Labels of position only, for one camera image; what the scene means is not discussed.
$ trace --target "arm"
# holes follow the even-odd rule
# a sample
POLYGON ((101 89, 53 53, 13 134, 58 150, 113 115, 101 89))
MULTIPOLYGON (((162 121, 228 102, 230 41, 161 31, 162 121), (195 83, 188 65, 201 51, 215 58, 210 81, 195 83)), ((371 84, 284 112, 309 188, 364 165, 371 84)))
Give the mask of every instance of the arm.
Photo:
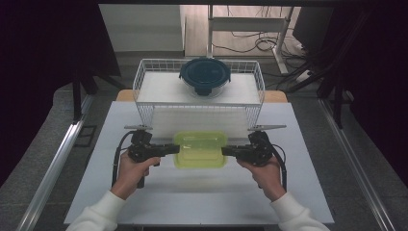
POLYGON ((263 189, 265 196, 270 199, 270 206, 279 217, 279 227, 282 230, 329 230, 322 223, 313 219, 311 211, 300 205, 290 192, 285 192, 281 185, 280 166, 275 157, 270 158, 264 167, 255 167, 240 160, 237 162, 251 171, 254 180, 263 189))
POLYGON ((148 175, 150 166, 160 162, 160 158, 150 158, 142 163, 135 163, 127 151, 120 155, 119 174, 110 191, 94 205, 86 207, 67 228, 71 230, 115 230, 116 217, 126 203, 126 199, 135 192, 142 176, 148 175))

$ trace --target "container lid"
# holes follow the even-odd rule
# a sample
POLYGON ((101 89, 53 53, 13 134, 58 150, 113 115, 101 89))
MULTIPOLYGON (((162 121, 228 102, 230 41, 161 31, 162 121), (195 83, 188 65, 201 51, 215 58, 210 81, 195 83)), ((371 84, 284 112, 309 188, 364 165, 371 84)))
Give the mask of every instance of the container lid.
POLYGON ((198 95, 207 96, 212 89, 231 82, 231 71, 225 63, 209 58, 199 58, 184 64, 180 78, 194 87, 198 95))
POLYGON ((178 168, 216 168, 227 163, 221 151, 227 143, 223 132, 183 131, 174 135, 174 143, 180 145, 180 152, 174 155, 178 168))

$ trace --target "wire basket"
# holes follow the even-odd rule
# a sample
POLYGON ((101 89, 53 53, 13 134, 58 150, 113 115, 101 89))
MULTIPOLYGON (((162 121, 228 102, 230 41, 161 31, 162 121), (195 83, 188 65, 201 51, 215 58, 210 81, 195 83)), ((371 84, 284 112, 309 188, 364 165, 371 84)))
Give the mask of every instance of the wire basket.
POLYGON ((144 126, 154 130, 170 126, 163 137, 177 131, 214 128, 230 130, 227 135, 234 137, 237 127, 246 131, 256 125, 265 97, 258 62, 221 60, 231 70, 231 83, 221 95, 209 99, 191 96, 179 79, 180 69, 188 61, 141 60, 133 93, 144 126))

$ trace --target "metal pole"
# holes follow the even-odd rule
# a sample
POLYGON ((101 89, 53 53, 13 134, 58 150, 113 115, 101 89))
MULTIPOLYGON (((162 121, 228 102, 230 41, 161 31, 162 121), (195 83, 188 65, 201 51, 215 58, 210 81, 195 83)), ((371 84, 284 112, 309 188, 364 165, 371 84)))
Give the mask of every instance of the metal pole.
POLYGON ((72 146, 78 137, 79 132, 84 124, 85 117, 92 103, 93 96, 87 95, 83 102, 83 115, 79 121, 69 126, 68 131, 65 134, 63 142, 61 143, 50 167, 42 178, 41 183, 38 186, 36 194, 30 202, 21 222, 18 224, 17 231, 19 230, 33 230, 41 215, 42 209, 48 200, 49 195, 54 189, 55 183, 60 176, 61 170, 64 167, 66 158, 71 151, 72 146))
POLYGON ((207 58, 213 57, 213 5, 208 5, 208 44, 207 58))
POLYGON ((281 54, 282 52, 282 45, 285 40, 286 33, 288 32, 289 24, 291 23, 293 9, 294 7, 291 7, 289 9, 288 14, 285 16, 285 22, 282 26, 283 28, 281 32, 279 33, 279 38, 278 38, 278 41, 276 42, 276 53, 277 54, 281 54))

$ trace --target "white table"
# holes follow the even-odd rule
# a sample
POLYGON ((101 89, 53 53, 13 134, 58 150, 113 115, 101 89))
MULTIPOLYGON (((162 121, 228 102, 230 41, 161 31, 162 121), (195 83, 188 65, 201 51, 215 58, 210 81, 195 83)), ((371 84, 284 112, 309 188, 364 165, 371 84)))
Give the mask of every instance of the white table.
MULTIPOLYGON (((139 124, 134 102, 113 102, 89 160, 65 223, 71 223, 86 206, 97 202, 111 187, 115 149, 127 124, 139 124)), ((288 190, 315 218, 334 222, 316 176, 290 103, 266 103, 258 124, 286 124, 268 131, 272 143, 287 154, 288 190)), ((123 146, 130 144, 130 139, 123 146)), ((277 217, 251 174, 229 158, 223 168, 178 169, 171 156, 152 167, 145 187, 132 195, 118 223, 141 226, 269 225, 277 217)))

